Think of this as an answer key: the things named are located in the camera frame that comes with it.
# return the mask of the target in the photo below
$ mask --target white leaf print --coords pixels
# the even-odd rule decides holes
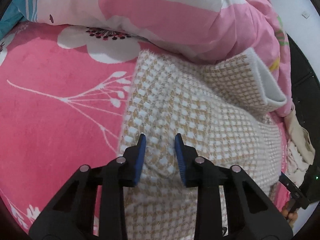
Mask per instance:
[[[121,105],[121,102],[119,99],[116,98],[110,98],[110,102],[113,104],[113,106],[119,108]]]
[[[138,57],[140,53],[139,38],[104,40],[90,36],[90,33],[87,31],[90,31],[90,28],[68,26],[58,35],[57,44],[64,49],[86,46],[88,54],[92,59],[106,64],[127,62]]]
[[[131,81],[126,80],[125,78],[121,78],[116,80],[116,82],[120,83],[120,84],[131,84]]]
[[[117,72],[114,72],[113,74],[111,74],[111,76],[109,78],[123,77],[126,73],[127,73],[126,71],[117,71]]]
[[[10,34],[5,38],[3,38],[2,40],[0,40],[0,66],[2,65],[5,57],[7,56],[7,53],[8,53],[7,46],[11,43],[14,36],[15,36],[15,33]]]
[[[22,225],[25,229],[28,229],[27,224],[24,222],[23,216],[10,202],[9,202],[9,205],[11,207],[12,216],[18,220],[20,225]]]
[[[27,208],[27,217],[29,219],[36,220],[39,214],[40,210],[38,207],[33,208],[33,206],[29,205],[29,208]]]
[[[117,91],[119,98],[124,98],[124,93],[122,91]]]
[[[126,91],[126,92],[130,92],[130,87],[124,86],[124,87],[123,87],[123,90]]]

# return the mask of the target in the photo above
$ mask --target white wall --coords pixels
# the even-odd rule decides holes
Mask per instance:
[[[310,65],[320,79],[320,16],[310,0],[271,0],[276,12],[282,19],[284,28],[297,43]],[[310,16],[305,19],[301,14],[307,12]],[[306,210],[298,211],[298,220],[293,227],[296,234],[310,215],[317,203]]]

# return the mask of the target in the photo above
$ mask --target teal fabric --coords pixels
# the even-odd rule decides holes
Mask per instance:
[[[18,8],[11,3],[5,11],[0,21],[0,40],[9,32],[11,29],[23,19],[23,14],[19,12]]]
[[[12,0],[0,20],[0,40],[19,22],[37,20],[38,0]]]

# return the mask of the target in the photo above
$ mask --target fuzzy knit fabric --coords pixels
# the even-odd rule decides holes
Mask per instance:
[[[184,188],[174,136],[215,165],[240,165],[269,194],[281,171],[281,137],[266,113],[285,104],[251,50],[198,66],[143,51],[129,101],[121,151],[147,136],[140,183],[125,190],[129,239],[192,239],[197,188]],[[227,211],[220,187],[223,226]]]

